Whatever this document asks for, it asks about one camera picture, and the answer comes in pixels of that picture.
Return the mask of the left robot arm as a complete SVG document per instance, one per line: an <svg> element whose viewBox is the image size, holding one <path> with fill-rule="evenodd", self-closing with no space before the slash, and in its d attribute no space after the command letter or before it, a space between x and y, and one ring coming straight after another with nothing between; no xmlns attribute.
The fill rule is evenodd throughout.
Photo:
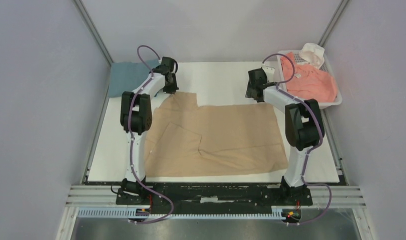
<svg viewBox="0 0 406 240"><path fill-rule="evenodd" d="M159 91L174 94L178 90L176 72L178 63L171 57L162 57L160 64L149 71L148 77L133 91L121 96L120 124L128 136L132 178L125 177L118 189L116 204L143 205L150 192L145 189L145 138L152 125L151 100Z"/></svg>

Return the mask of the beige t shirt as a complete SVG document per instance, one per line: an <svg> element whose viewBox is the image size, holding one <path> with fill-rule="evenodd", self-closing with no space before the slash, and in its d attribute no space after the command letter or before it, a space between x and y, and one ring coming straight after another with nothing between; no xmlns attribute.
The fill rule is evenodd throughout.
<svg viewBox="0 0 406 240"><path fill-rule="evenodd" d="M148 177L250 175L288 166L272 105L198 106L187 92L154 110L144 158Z"/></svg>

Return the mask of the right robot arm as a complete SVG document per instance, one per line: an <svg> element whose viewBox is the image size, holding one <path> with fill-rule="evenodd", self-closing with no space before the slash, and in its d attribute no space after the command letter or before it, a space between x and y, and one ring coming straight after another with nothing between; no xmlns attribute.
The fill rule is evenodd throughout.
<svg viewBox="0 0 406 240"><path fill-rule="evenodd" d="M263 68L250 70L248 76L246 97L271 104L285 115L285 135L291 149L279 196L284 203L292 204L308 195L307 162L324 138L319 104L315 99L302 100L281 89L278 83L268 82Z"/></svg>

